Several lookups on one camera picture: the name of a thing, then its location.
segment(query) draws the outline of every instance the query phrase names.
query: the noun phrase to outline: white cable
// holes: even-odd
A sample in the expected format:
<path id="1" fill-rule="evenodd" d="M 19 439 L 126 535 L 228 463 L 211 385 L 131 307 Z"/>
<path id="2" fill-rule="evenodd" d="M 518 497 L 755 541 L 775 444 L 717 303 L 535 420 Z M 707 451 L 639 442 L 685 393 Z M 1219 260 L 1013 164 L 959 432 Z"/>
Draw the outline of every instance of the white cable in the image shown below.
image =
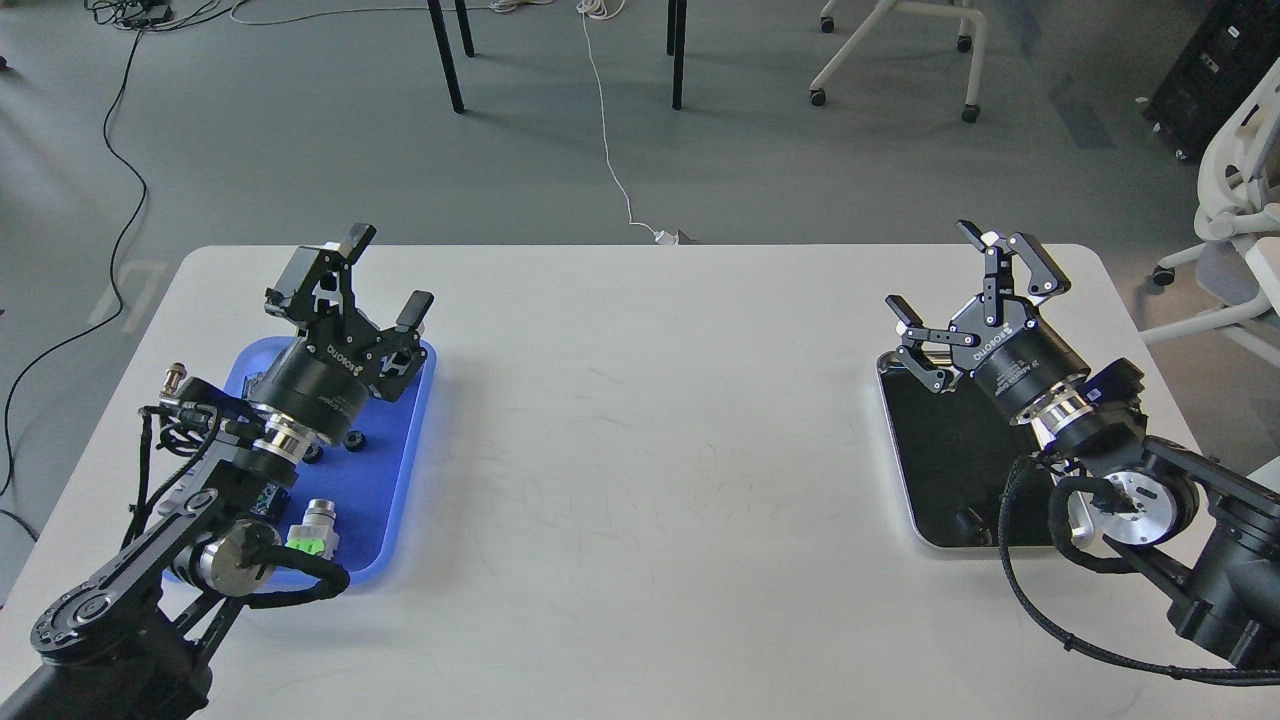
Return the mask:
<path id="1" fill-rule="evenodd" d="M 399 12 L 399 10 L 426 10 L 426 9 L 429 9 L 426 5 L 402 5 L 402 6 L 394 6 L 394 8 L 353 8 L 353 9 L 349 9 L 349 10 L 325 10 L 323 13 L 311 13 L 310 15 L 301 15 L 301 17 L 297 17 L 297 18 L 285 18 L 283 20 L 242 20 L 241 18 L 238 18 L 236 15 L 236 10 L 241 9 L 241 6 L 243 6 L 248 1 L 250 0 L 238 0 L 236 3 L 236 6 L 232 8 L 232 12 L 230 12 L 232 20 L 234 20 L 234 22 L 237 22 L 237 23 L 239 23 L 242 26 L 283 26 L 283 24 L 287 24 L 287 23 L 296 23 L 296 22 L 301 22 L 301 20 L 310 20 L 312 18 L 323 18 L 325 15 L 347 15 L 347 14 L 352 14 L 352 13 L 387 13 L 387 12 Z M 476 8 L 472 8 L 471 5 L 467 5 L 467 10 L 493 10 L 494 13 L 506 14 L 506 13 L 509 13 L 509 12 L 515 10 L 520 5 L 550 5 L 554 1 L 556 0 L 493 0 L 488 5 L 480 5 L 480 6 L 476 6 Z M 454 8 L 442 8 L 442 9 L 444 12 L 447 12 L 447 13 L 452 13 L 452 12 L 456 10 Z"/>
<path id="2" fill-rule="evenodd" d="M 493 0 L 489 3 L 489 9 L 494 13 L 511 13 L 521 5 L 550 5 L 556 0 Z"/>
<path id="3" fill-rule="evenodd" d="M 577 14 L 593 20 L 612 20 L 626 6 L 627 0 L 622 0 L 618 3 L 618 9 L 611 13 L 605 0 L 577 0 Z"/>
<path id="4" fill-rule="evenodd" d="M 613 160 L 609 159 L 609 126 L 604 122 L 604 85 L 600 82 L 600 69 L 595 67 L 595 54 L 591 53 L 591 33 L 586 31 L 586 18 L 591 17 L 589 13 L 582 12 L 582 5 L 586 0 L 577 4 L 579 13 L 582 15 L 582 35 L 586 37 L 586 56 L 591 60 L 591 72 L 595 73 L 595 88 L 600 94 L 600 140 L 604 141 L 604 164 L 609 168 L 609 174 L 613 176 L 613 183 L 618 186 L 622 191 L 623 200 L 627 201 L 627 224 L 639 225 L 648 228 L 653 233 L 654 238 L 658 237 L 658 231 L 646 225 L 645 223 L 637 222 L 635 215 L 631 213 L 631 196 L 627 195 L 627 188 L 622 187 L 622 181 L 618 179 L 618 173 L 613 169 Z"/>

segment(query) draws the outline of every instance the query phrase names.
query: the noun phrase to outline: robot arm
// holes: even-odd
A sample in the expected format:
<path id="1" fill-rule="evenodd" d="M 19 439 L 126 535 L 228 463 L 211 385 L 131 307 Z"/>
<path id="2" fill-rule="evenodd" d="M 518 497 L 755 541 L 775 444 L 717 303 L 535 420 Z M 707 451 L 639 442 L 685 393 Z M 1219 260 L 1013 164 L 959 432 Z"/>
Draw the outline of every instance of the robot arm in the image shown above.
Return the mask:
<path id="1" fill-rule="evenodd" d="M 925 328 L 901 297 L 886 299 L 901 322 L 899 356 L 931 391 L 954 389 L 968 375 L 1010 424 L 1038 427 L 1046 455 L 1059 469 L 1071 469 L 1060 478 L 1050 507 L 1055 547 L 1064 556 L 1100 573 L 1140 573 L 1172 601 L 1167 618 L 1179 637 L 1252 670 L 1249 680 L 1280 683 L 1280 495 L 1148 436 L 1138 397 L 1142 373 L 1119 360 L 1091 378 L 1089 368 L 1039 316 L 1034 300 L 1070 287 L 1044 249 L 1030 236 L 1004 238 L 959 224 L 987 258 L 983 291 L 946 331 Z M 1014 256 L 1032 269 L 1030 299 L 1014 291 Z M 924 342 L 946 345 L 955 370 L 931 363 Z M 1194 566 L 1187 568 L 1156 546 L 1194 518 L 1196 486 L 1208 498 L 1216 528 Z M 1091 520 L 1117 557 L 1074 546 L 1066 502 L 1075 492 L 1089 493 Z M 1069 650 L 1071 642 L 1074 637 L 1068 638 Z"/>
<path id="2" fill-rule="evenodd" d="M 282 546 L 250 509 L 269 483 L 293 486 L 312 442 L 340 442 L 369 397 L 396 400 L 426 359 L 419 325 L 430 293 L 413 292 L 387 329 L 356 307 L 351 266 L 374 232 L 356 225 L 346 243 L 294 252 L 266 291 L 266 311 L 298 334 L 246 398 L 198 378 L 178 386 L 177 372 L 166 378 L 160 405 L 143 410 L 202 439 L 140 502 L 125 547 L 36 620 L 31 642 L 44 665 L 0 705 L 0 719 L 188 717 L 207 703 L 210 657 L 243 609 L 300 605 L 347 588 L 340 565 Z M 169 487 L 173 495 L 157 505 Z M 143 532 L 152 507 L 160 519 Z M 317 582 L 256 593 L 276 566 Z M 159 607 L 165 570 L 200 591 L 173 619 Z M 210 614 L 204 633 L 188 639 Z"/>

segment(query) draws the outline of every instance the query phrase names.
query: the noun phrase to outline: black equipment box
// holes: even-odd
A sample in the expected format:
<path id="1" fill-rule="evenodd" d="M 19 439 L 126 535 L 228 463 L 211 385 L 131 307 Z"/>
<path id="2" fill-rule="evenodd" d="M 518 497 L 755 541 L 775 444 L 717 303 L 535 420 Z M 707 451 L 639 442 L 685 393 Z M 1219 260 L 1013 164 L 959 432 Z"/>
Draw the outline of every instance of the black equipment box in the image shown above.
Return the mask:
<path id="1" fill-rule="evenodd" d="M 1280 0 L 1219 0 L 1146 110 L 1179 160 L 1198 160 L 1280 56 Z"/>

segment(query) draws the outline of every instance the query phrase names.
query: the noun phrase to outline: blue tray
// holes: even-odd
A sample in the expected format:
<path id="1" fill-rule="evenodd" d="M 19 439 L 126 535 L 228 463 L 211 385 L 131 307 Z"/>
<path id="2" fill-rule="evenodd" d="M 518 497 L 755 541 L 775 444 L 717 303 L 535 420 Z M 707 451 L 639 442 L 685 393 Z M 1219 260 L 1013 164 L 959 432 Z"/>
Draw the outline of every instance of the blue tray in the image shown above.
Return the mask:
<path id="1" fill-rule="evenodd" d="M 223 391 L 239 397 L 244 378 L 266 370 L 291 342 L 292 337 L 265 337 L 250 343 L 236 357 Z M 422 347 L 426 361 L 401 398 L 396 402 L 370 398 L 356 416 L 351 428 L 365 433 L 364 450 L 351 452 L 342 446 L 325 446 L 320 460 L 298 465 L 298 482 L 289 488 L 289 503 L 276 528 L 284 538 L 291 525 L 302 521 L 307 502 L 317 497 L 334 501 L 338 511 L 334 561 L 351 573 L 353 585 L 375 578 L 396 550 L 404 493 L 422 434 L 426 396 L 435 375 L 435 348 L 426 342 Z M 285 568 L 276 569 L 266 583 L 273 588 L 312 584 L 314 578 Z"/>

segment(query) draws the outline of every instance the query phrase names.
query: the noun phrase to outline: power adapter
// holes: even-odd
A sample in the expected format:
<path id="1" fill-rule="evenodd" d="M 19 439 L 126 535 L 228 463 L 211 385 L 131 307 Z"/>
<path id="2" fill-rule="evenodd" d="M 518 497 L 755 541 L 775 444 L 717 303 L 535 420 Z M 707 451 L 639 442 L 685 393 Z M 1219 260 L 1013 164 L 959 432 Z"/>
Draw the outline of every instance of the power adapter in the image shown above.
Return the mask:
<path id="1" fill-rule="evenodd" d="M 173 8 L 166 0 L 141 0 L 137 3 L 138 10 L 120 19 L 120 27 L 128 29 L 146 29 L 173 19 Z"/>

